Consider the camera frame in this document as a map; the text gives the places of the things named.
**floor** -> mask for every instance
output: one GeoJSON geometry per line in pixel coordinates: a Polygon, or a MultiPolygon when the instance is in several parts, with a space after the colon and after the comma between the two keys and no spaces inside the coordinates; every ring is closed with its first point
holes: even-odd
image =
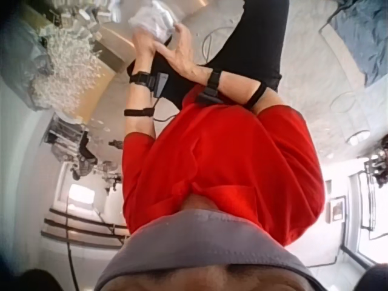
{"type": "MultiPolygon", "coordinates": [[[[212,35],[211,58],[238,23],[242,8],[243,0],[214,1],[183,21],[192,32],[197,63],[206,61],[202,53],[205,37],[214,29],[225,27],[212,35]]],[[[335,9],[336,2],[333,0],[291,1],[281,63],[283,80],[279,94],[305,117],[322,164],[356,158],[367,152],[388,131],[387,79],[366,90],[354,91],[338,55],[318,33],[335,9]],[[349,115],[336,114],[330,106],[337,96],[346,92],[355,97],[355,106],[349,115]],[[355,147],[346,144],[349,134],[360,129],[370,129],[371,137],[355,147]]],[[[205,52],[208,44],[207,41],[204,45],[205,52]]],[[[123,139],[122,111],[127,84],[126,72],[114,78],[90,124],[92,133],[100,140],[100,145],[96,147],[97,155],[118,164],[121,162],[121,151],[107,146],[107,143],[123,139]]],[[[157,106],[156,117],[164,119],[177,112],[169,101],[163,99],[157,106]]],[[[160,133],[167,123],[156,122],[156,131],[160,133]]]]}

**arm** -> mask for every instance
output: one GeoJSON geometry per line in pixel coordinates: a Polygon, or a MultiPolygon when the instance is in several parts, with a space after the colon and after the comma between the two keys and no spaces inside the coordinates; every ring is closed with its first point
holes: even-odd
{"type": "MultiPolygon", "coordinates": [[[[192,37],[187,27],[182,24],[176,25],[177,31],[180,32],[178,47],[176,50],[169,50],[164,45],[156,42],[155,47],[162,54],[169,64],[181,76],[196,82],[207,85],[212,69],[195,65],[192,58],[192,37]]],[[[219,82],[219,91],[232,101],[244,105],[252,97],[260,86],[260,82],[236,75],[229,72],[222,72],[219,82]]],[[[258,115],[261,111],[274,105],[284,104],[278,94],[270,88],[253,106],[252,112],[258,115]]]]}
{"type": "MultiPolygon", "coordinates": [[[[153,47],[153,36],[143,30],[138,30],[133,35],[133,43],[136,49],[136,61],[132,74],[139,71],[151,72],[155,49],[153,47]]],[[[131,83],[127,89],[126,109],[144,109],[152,107],[152,94],[144,86],[131,83]]],[[[127,116],[125,117],[125,135],[140,132],[155,138],[155,126],[153,119],[148,116],[127,116]]]]}

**picture frame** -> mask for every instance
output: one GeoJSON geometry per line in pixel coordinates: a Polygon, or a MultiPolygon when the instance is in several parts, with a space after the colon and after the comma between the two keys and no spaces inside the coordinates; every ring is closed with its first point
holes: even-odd
{"type": "Polygon", "coordinates": [[[330,223],[344,222],[346,218],[346,197],[336,197],[329,202],[330,223]]]}

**white plastic bag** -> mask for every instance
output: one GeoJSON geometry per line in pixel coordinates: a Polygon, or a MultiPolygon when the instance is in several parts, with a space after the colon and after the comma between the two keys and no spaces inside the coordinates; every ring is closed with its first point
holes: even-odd
{"type": "Polygon", "coordinates": [[[129,25],[132,28],[141,27],[161,43],[166,42],[174,32],[175,17],[164,5],[157,0],[144,1],[136,15],[128,20],[129,25]]]}

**person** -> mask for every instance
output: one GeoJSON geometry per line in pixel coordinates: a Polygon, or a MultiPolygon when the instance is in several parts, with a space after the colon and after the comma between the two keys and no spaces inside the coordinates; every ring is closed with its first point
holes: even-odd
{"type": "MultiPolygon", "coordinates": [[[[158,138],[152,117],[125,119],[131,237],[96,291],[325,290],[284,248],[324,206],[306,123],[277,94],[288,10],[288,0],[245,0],[239,24],[206,65],[193,62],[182,24],[174,50],[134,32],[130,74],[169,74],[162,96],[181,111],[158,138]],[[197,102],[214,75],[219,98],[197,102]]],[[[127,109],[151,107],[149,88],[130,83],[127,109]]]]}

